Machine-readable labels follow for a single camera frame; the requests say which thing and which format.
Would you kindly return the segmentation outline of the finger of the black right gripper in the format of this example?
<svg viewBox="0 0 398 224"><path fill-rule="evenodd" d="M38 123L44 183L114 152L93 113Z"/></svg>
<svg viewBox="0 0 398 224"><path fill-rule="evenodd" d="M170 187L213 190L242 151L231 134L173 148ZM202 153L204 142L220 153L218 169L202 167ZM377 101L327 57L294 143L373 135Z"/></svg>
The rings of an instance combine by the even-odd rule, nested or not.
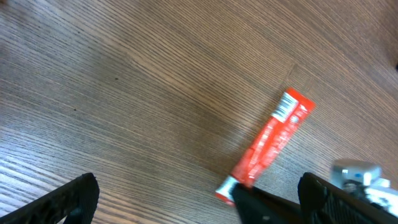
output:
<svg viewBox="0 0 398 224"><path fill-rule="evenodd" d="M302 224L300 205L257 187L237 184L231 192L242 224Z"/></svg>

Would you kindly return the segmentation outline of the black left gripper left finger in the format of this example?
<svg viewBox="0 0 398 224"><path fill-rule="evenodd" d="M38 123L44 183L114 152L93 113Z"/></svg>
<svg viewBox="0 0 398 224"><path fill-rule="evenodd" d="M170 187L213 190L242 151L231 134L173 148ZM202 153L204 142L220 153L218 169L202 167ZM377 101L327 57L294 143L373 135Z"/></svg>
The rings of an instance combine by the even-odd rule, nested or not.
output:
<svg viewBox="0 0 398 224"><path fill-rule="evenodd" d="M90 224L100 189L92 173L83 174L33 202L1 217L1 224Z"/></svg>

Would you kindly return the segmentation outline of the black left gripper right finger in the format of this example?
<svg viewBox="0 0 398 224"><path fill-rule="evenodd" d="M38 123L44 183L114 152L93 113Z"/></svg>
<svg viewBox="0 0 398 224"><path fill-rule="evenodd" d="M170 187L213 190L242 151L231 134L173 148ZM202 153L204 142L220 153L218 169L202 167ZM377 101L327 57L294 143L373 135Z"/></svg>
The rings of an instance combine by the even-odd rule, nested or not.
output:
<svg viewBox="0 0 398 224"><path fill-rule="evenodd" d="M352 197L311 172L300 178L298 197L305 223L397 224L397 217Z"/></svg>

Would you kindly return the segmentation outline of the red toothpaste box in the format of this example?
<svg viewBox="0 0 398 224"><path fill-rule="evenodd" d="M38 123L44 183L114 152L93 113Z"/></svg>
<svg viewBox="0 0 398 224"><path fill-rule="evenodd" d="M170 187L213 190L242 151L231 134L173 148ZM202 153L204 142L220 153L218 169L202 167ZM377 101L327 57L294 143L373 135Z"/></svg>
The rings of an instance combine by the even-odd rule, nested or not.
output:
<svg viewBox="0 0 398 224"><path fill-rule="evenodd" d="M312 100L293 88L286 89L264 127L216 189L215 195L228 205L234 205L234 187L237 184L252 187L314 109Z"/></svg>

